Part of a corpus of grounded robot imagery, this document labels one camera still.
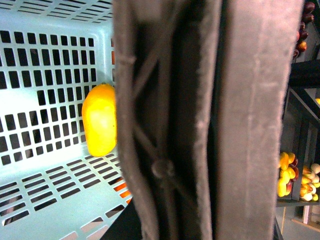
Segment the light blue plastic crate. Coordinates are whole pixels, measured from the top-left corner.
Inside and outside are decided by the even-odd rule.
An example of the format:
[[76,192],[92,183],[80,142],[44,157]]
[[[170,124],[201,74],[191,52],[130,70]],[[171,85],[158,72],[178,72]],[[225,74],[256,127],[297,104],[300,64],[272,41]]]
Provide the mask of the light blue plastic crate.
[[113,85],[112,4],[0,0],[0,23],[0,239],[99,239],[131,198],[114,189],[116,149],[89,155],[81,117]]

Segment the yellow mango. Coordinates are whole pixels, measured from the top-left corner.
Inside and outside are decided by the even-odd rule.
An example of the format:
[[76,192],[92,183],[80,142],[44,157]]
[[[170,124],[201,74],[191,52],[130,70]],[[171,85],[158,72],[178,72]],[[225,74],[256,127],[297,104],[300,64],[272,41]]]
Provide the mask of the yellow mango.
[[288,168],[285,171],[289,173],[290,179],[294,179],[296,177],[296,172],[292,167],[288,166]]
[[313,194],[312,195],[312,201],[318,201],[319,200],[319,196],[318,196],[318,194]]
[[290,181],[290,174],[287,170],[280,170],[280,178],[283,179],[283,182],[285,182],[285,184],[289,183]]
[[94,87],[82,106],[82,119],[89,153],[107,155],[117,144],[115,89],[109,84]]

